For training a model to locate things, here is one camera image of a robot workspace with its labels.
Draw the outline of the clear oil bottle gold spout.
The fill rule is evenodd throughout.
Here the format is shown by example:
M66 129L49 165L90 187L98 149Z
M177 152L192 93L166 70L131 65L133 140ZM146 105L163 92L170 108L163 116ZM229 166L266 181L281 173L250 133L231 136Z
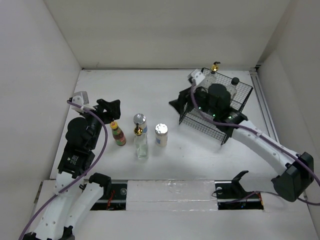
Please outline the clear oil bottle gold spout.
M148 138L147 134L138 123L135 124L134 132L134 145L138 159L147 160L149 158Z

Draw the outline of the silver lid jar blue label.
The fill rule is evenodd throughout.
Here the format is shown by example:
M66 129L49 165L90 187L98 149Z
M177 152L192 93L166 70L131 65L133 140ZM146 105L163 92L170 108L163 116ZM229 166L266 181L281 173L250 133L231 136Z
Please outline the silver lid jar blue label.
M142 113L137 113L133 117L133 122L135 125L138 125L140 128L142 128L143 133L147 133L148 131L148 126L147 126L147 119Z

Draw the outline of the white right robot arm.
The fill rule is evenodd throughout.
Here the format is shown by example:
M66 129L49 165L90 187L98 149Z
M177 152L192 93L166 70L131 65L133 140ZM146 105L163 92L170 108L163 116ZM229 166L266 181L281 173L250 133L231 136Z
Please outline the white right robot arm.
M255 152L277 173L271 182L283 199L294 202L318 178L314 174L314 159L304 152L298 154L273 140L239 110L231 106L231 95L221 84L208 89L192 84L179 92L169 104L180 114L197 111L203 119Z

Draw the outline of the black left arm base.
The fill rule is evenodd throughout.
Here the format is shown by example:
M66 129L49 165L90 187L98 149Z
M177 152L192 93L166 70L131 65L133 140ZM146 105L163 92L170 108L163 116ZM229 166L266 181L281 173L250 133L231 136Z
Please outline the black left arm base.
M124 211L126 209L127 181L114 181L109 176L96 172L83 184L80 184L79 188L84 192L87 186L92 183L103 187L103 195L92 205L91 211Z

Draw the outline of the silver lid white jar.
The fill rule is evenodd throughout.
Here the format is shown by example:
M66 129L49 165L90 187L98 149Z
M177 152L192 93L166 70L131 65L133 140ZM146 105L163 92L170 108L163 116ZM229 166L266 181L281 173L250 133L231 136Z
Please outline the silver lid white jar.
M166 147L168 143L168 127L164 123L155 126L155 142L160 147Z

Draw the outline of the black cap vinegar bottle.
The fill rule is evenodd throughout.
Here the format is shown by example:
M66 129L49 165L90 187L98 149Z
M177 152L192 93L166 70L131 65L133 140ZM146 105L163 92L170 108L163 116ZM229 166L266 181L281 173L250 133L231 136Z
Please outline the black cap vinegar bottle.
M226 90L230 93L230 100L232 101L237 94L237 85L240 80L237 77L233 77L230 84L226 86Z

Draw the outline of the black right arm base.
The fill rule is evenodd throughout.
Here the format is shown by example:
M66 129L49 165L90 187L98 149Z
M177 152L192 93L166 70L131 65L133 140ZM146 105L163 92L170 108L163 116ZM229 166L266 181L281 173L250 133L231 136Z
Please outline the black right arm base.
M243 170L231 180L217 180L211 196L217 200L218 210L264 210L260 193L246 191L240 180L247 174Z

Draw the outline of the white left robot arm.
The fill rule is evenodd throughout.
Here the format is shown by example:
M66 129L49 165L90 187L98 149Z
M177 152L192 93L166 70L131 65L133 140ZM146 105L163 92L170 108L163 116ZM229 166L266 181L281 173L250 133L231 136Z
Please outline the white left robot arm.
M79 113L67 125L66 144L57 168L53 196L31 217L19 236L21 240L73 240L75 230L100 198L112 191L109 176L94 173L88 183L84 177L102 157L94 154L101 131L121 117L121 102L98 99L93 107L75 97L67 103Z

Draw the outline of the dark oil bottle gold spout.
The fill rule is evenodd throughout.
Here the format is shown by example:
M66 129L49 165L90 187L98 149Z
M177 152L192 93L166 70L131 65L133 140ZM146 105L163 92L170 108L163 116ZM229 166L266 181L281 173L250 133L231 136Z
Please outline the dark oil bottle gold spout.
M215 84L217 82L216 73L219 69L220 61L215 61L213 65L210 67L210 71L205 75L204 80L201 83L202 87L208 88L211 84Z

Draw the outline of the red sauce bottle yellow cap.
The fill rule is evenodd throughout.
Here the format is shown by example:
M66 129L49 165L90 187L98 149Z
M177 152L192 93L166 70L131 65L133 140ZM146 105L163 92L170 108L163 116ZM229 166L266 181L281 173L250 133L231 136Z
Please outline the red sauce bottle yellow cap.
M118 126L116 121L110 123L113 139L118 146L124 146L127 142L126 137L122 129Z

